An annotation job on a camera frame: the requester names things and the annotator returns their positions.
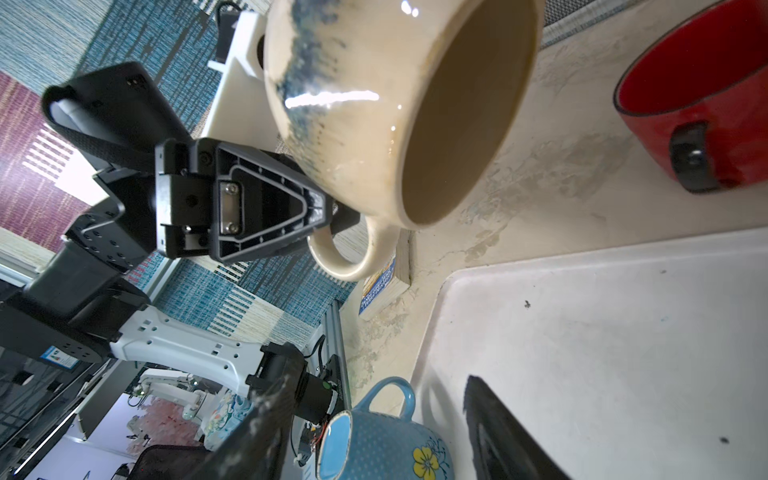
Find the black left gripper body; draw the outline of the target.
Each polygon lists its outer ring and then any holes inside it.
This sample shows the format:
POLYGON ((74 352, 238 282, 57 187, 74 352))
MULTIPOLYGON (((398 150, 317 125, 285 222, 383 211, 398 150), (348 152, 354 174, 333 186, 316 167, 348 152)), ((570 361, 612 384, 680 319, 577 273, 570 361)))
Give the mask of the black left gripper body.
POLYGON ((168 139, 155 149, 157 249, 170 258, 217 260, 216 148, 212 138, 168 139))

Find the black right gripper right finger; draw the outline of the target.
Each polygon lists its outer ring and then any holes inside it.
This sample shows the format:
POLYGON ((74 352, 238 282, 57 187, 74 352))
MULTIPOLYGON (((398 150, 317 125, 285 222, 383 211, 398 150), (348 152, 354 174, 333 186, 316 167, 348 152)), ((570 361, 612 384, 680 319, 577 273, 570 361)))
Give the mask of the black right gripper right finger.
POLYGON ((468 378, 463 410, 479 479, 569 477, 482 378, 468 378))

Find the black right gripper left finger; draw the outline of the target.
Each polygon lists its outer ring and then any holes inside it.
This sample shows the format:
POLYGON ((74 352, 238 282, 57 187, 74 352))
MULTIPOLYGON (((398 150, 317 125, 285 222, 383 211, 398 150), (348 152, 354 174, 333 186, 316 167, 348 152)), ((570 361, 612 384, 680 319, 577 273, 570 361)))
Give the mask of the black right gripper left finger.
POLYGON ((188 479, 278 479, 288 435, 299 401, 297 390, 305 361, 287 359, 270 378, 251 375, 246 380, 253 409, 223 444, 188 479))

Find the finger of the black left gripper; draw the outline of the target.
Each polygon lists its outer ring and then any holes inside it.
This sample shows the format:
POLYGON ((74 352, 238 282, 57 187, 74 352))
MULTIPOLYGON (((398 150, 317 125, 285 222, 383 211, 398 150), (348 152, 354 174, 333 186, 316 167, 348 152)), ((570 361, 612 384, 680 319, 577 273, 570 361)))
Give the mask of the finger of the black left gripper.
POLYGON ((332 203, 330 207, 330 222, 328 227, 331 235, 337 235, 360 223, 361 215, 358 211, 342 203, 332 203))
POLYGON ((282 255, 331 224, 333 199, 284 155, 214 149, 209 255, 220 263, 282 255))

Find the blue mug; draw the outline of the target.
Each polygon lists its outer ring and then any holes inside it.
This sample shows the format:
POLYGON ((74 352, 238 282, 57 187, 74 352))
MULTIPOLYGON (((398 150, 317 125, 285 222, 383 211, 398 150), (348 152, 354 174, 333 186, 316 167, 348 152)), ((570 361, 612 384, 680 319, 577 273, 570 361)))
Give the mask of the blue mug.
POLYGON ((318 479, 453 479, 450 451, 442 438, 413 420, 416 397, 397 376, 379 381, 352 409, 335 415, 316 454, 318 479), (387 386, 404 397, 400 415, 375 412, 371 404, 387 386))

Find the beige speckled mug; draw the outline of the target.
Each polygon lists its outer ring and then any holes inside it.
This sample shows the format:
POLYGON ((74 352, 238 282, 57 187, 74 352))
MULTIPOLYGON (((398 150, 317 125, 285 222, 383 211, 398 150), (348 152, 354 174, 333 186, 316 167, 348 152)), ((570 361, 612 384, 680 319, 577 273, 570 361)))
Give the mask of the beige speckled mug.
POLYGON ((305 174, 361 213, 368 247, 346 259, 329 228, 308 239, 345 281, 383 269, 404 230, 469 195, 523 103, 541 1, 276 1, 264 74, 279 134, 305 174))

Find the red mug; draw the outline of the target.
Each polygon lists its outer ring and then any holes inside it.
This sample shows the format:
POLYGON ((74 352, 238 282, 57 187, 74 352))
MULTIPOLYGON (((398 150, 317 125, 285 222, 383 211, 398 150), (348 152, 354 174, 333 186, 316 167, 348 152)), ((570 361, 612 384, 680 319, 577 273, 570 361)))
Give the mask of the red mug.
POLYGON ((692 194, 767 179, 767 4, 720 1, 625 71, 613 105, 652 159, 692 194))

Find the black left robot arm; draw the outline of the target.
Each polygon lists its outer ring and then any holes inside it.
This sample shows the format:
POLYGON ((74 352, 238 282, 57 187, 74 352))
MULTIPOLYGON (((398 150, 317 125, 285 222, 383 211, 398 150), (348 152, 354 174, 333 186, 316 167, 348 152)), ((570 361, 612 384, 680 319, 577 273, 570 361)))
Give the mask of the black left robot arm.
POLYGON ((289 343, 241 343, 161 314, 127 275, 158 251, 222 263, 300 252, 359 214, 336 202, 285 154, 192 138, 136 62, 47 88, 48 124, 99 166, 107 198, 72 222, 63 249, 1 303, 4 347, 69 369, 107 358, 150 362, 262 393, 294 378, 291 415, 319 424, 344 410, 341 362, 318 374, 289 343))

